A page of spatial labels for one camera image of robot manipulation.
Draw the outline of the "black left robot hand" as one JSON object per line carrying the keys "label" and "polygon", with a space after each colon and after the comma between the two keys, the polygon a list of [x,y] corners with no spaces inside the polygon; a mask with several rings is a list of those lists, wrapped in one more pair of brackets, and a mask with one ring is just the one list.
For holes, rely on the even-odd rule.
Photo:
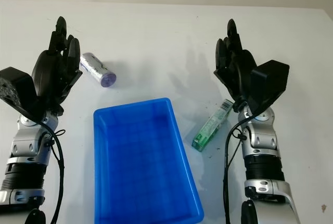
{"label": "black left robot hand", "polygon": [[79,40],[67,35],[66,20],[60,16],[49,47],[39,55],[32,72],[37,97],[46,111],[63,115],[61,104],[82,75],[79,64]]}

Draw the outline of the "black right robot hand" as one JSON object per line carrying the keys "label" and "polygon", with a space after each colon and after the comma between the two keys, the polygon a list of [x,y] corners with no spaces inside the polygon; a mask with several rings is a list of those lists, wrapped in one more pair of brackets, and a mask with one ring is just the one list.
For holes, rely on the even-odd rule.
{"label": "black right robot hand", "polygon": [[235,21],[230,19],[227,37],[218,39],[216,44],[214,75],[234,100],[234,112],[240,112],[248,101],[250,72],[256,67],[253,55],[242,48]]}

